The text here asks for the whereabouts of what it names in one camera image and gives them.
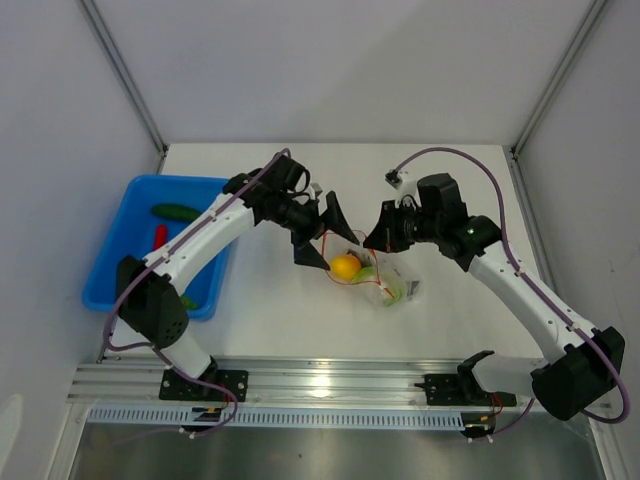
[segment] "black mounting bracket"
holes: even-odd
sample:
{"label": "black mounting bracket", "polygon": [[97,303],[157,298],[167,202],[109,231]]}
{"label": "black mounting bracket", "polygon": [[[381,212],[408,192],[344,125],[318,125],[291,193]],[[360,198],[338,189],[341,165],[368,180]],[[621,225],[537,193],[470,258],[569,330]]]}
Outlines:
{"label": "black mounting bracket", "polygon": [[[456,373],[430,373],[424,375],[424,383],[415,386],[425,391],[427,405],[439,407],[476,406],[491,407],[491,393],[482,392],[469,398],[465,395]],[[496,392],[505,407],[517,405],[516,396],[505,392]]]}
{"label": "black mounting bracket", "polygon": [[[243,403],[247,397],[249,372],[246,370],[217,370],[215,378],[213,380],[208,378],[207,381],[231,391],[240,403]],[[191,383],[173,370],[166,370],[162,375],[158,397],[160,400],[180,402],[224,402],[227,400],[222,392]]]}

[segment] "blue plastic bin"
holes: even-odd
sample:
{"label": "blue plastic bin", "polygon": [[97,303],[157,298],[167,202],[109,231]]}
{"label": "blue plastic bin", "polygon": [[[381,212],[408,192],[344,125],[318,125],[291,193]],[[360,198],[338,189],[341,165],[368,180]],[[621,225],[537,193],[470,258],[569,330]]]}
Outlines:
{"label": "blue plastic bin", "polygon": [[[142,175],[133,179],[82,292],[84,305],[90,310],[111,310],[115,303],[118,262],[126,255],[142,258],[149,253],[158,225],[167,226],[169,240],[187,227],[183,222],[155,217],[151,207],[158,203],[177,203],[203,211],[226,183],[223,178],[171,175]],[[228,259],[229,247],[211,260],[187,287],[185,295],[198,305],[197,310],[188,311],[190,318],[206,321],[215,314]]]}

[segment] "white wall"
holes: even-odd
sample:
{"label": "white wall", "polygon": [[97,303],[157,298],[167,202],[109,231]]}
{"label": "white wall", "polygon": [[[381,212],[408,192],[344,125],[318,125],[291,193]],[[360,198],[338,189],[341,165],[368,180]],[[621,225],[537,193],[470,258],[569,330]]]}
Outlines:
{"label": "white wall", "polygon": [[626,337],[635,411],[616,433],[640,478],[640,3],[612,3],[521,165],[561,293]]}
{"label": "white wall", "polygon": [[511,144],[591,0],[98,0],[168,143]]}
{"label": "white wall", "polygon": [[72,0],[0,4],[0,404],[25,396],[7,479],[45,473],[104,315],[80,292],[154,150]]}

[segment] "green vegetable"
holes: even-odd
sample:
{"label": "green vegetable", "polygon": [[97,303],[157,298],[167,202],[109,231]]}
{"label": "green vegetable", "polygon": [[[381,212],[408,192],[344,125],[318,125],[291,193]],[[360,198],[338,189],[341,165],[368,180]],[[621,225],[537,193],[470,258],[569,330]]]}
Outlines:
{"label": "green vegetable", "polygon": [[159,203],[151,207],[151,213],[164,220],[175,220],[176,222],[191,223],[198,218],[202,212],[195,208],[186,207],[177,203]]}
{"label": "green vegetable", "polygon": [[184,305],[184,308],[186,308],[187,310],[197,310],[198,309],[198,304],[196,302],[194,302],[193,300],[191,300],[186,295],[181,296],[180,297],[180,301],[182,302],[182,305]]}

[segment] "clear plastic bag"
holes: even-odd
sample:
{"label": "clear plastic bag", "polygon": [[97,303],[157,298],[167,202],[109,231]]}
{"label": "clear plastic bag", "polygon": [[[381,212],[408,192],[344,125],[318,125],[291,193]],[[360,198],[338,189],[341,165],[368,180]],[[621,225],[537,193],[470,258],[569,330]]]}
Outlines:
{"label": "clear plastic bag", "polygon": [[[366,234],[354,231],[362,242]],[[361,269],[351,281],[343,280],[333,272],[327,276],[338,285],[352,288],[374,305],[390,307],[412,299],[422,283],[418,274],[401,261],[396,254],[376,252],[354,245],[332,232],[322,237],[321,253],[327,263],[342,255],[354,255]]]}

